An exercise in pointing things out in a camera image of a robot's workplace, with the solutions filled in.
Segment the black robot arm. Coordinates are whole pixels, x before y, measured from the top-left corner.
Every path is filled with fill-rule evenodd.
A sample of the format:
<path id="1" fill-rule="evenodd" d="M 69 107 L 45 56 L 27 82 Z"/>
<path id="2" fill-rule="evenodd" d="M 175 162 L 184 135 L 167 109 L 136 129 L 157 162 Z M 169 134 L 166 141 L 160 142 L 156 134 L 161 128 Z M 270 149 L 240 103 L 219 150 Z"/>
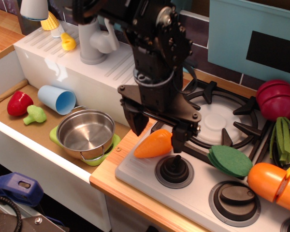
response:
<path id="1" fill-rule="evenodd" d="M 100 15 L 117 23 L 128 40 L 134 57 L 136 85 L 121 85 L 121 105 L 136 135 L 150 118 L 173 128 L 173 151 L 199 132 L 201 119 L 185 99 L 183 71 L 191 70 L 186 59 L 192 42 L 178 21 L 169 0 L 73 0 L 75 22 L 85 25 Z"/>

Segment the black gripper with plate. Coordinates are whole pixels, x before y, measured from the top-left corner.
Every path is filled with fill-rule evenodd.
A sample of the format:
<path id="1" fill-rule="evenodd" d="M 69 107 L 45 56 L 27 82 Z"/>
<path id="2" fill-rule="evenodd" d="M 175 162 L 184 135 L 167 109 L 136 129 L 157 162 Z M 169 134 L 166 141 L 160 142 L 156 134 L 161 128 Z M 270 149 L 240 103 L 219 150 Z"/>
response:
<path id="1" fill-rule="evenodd" d="M 167 79 L 156 84 L 149 77 L 134 71 L 136 85 L 120 85 L 117 89 L 124 116 L 137 135 L 146 128 L 149 118 L 165 123 L 172 129 L 171 143 L 174 153 L 183 151 L 186 141 L 197 136 L 201 116 L 188 100 L 183 88 L 183 71 L 167 75 Z"/>

